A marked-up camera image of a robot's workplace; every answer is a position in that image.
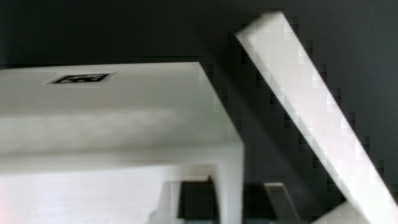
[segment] dark wall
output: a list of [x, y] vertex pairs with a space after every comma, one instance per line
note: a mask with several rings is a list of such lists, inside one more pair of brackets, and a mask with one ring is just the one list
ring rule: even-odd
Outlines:
[[342, 193], [235, 38], [271, 10], [285, 11], [398, 190], [398, 2], [4, 0], [0, 64], [199, 60], [246, 142], [246, 181], [283, 181], [299, 212], [313, 219], [340, 204]]

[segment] white surface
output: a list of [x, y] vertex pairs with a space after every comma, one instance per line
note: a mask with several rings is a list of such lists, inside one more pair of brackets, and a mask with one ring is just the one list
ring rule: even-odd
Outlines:
[[167, 183], [208, 175], [239, 224], [244, 147], [199, 63], [0, 71], [0, 223], [180, 223]]
[[395, 200], [283, 13], [239, 39], [347, 199], [370, 223], [395, 224]]
[[370, 224], [352, 204], [345, 202], [313, 224]]

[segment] white panel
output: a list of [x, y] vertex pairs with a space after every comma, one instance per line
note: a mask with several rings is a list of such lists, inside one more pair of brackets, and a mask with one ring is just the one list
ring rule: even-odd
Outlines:
[[283, 13], [239, 39], [349, 201], [370, 223], [395, 224], [395, 200]]
[[313, 224], [370, 224], [352, 204], [345, 202]]

